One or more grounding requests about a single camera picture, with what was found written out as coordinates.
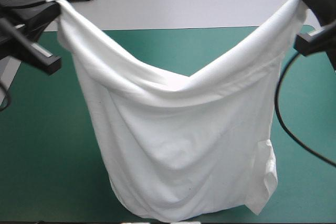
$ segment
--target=white cloth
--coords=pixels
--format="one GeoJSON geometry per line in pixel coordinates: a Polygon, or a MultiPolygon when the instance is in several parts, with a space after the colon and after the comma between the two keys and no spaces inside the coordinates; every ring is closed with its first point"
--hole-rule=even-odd
{"type": "Polygon", "coordinates": [[[277,187],[269,139],[275,85],[306,5],[286,0],[187,77],[137,60],[65,0],[48,1],[61,6],[58,39],[73,55],[120,202],[165,222],[239,205],[259,214],[277,187]]]}

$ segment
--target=green surface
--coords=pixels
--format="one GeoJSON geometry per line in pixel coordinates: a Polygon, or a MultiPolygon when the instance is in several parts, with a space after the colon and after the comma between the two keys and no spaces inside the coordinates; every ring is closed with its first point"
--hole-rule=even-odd
{"type": "MultiPolygon", "coordinates": [[[[190,75],[254,29],[107,34],[146,63],[190,75]]],[[[40,43],[62,56],[63,67],[49,77],[22,64],[11,86],[13,103],[0,113],[0,221],[145,221],[127,211],[110,188],[70,53],[58,45],[56,33],[44,33],[40,43]]],[[[297,60],[280,96],[280,109],[290,129],[336,160],[336,74],[326,55],[297,60]]],[[[240,206],[194,220],[336,221],[336,169],[301,149],[276,119],[271,139],[279,185],[261,214],[240,206]]]]}

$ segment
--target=white towel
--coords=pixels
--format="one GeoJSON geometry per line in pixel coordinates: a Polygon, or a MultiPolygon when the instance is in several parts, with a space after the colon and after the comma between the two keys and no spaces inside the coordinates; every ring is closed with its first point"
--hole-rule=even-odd
{"type": "Polygon", "coordinates": [[[286,0],[187,77],[137,60],[67,1],[48,1],[61,6],[58,39],[73,55],[120,202],[165,222],[239,205],[259,214],[277,187],[269,139],[275,86],[306,5],[286,0]]]}

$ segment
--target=hanging cloth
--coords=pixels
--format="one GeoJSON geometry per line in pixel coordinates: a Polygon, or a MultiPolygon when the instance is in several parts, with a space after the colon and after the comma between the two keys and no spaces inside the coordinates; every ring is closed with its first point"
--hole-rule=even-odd
{"type": "Polygon", "coordinates": [[[118,200],[164,222],[239,205],[259,214],[277,187],[275,86],[307,6],[286,0],[188,77],[137,60],[67,1],[48,1],[61,6],[58,40],[72,53],[118,200]]]}

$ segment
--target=black cable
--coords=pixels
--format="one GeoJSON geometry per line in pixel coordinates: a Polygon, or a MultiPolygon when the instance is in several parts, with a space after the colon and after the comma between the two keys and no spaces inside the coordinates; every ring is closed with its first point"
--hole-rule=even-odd
{"type": "Polygon", "coordinates": [[[5,105],[4,106],[0,106],[0,111],[3,111],[4,109],[6,109],[11,104],[12,99],[11,99],[11,95],[9,94],[9,91],[7,90],[6,86],[1,81],[0,81],[0,89],[5,94],[4,101],[3,101],[3,103],[5,102],[5,105]]]}
{"type": "Polygon", "coordinates": [[[293,64],[293,62],[300,56],[299,52],[296,52],[292,58],[288,61],[288,63],[286,64],[285,68],[283,69],[281,75],[280,75],[280,79],[278,81],[277,84],[277,88],[275,90],[275,97],[274,97],[274,105],[275,105],[275,113],[277,115],[277,118],[279,120],[279,123],[281,125],[281,127],[283,128],[284,131],[286,131],[286,133],[295,141],[297,142],[302,148],[304,148],[306,151],[310,152],[311,154],[313,154],[315,157],[318,157],[319,159],[323,160],[324,162],[334,166],[336,168],[336,163],[324,156],[322,156],[320,153],[314,151],[313,149],[309,148],[306,144],[304,144],[303,142],[301,142],[296,136],[294,136],[293,133],[290,132],[290,130],[286,127],[284,121],[282,120],[280,111],[279,111],[279,91],[281,88],[281,84],[282,81],[289,69],[289,67],[293,64]]]}

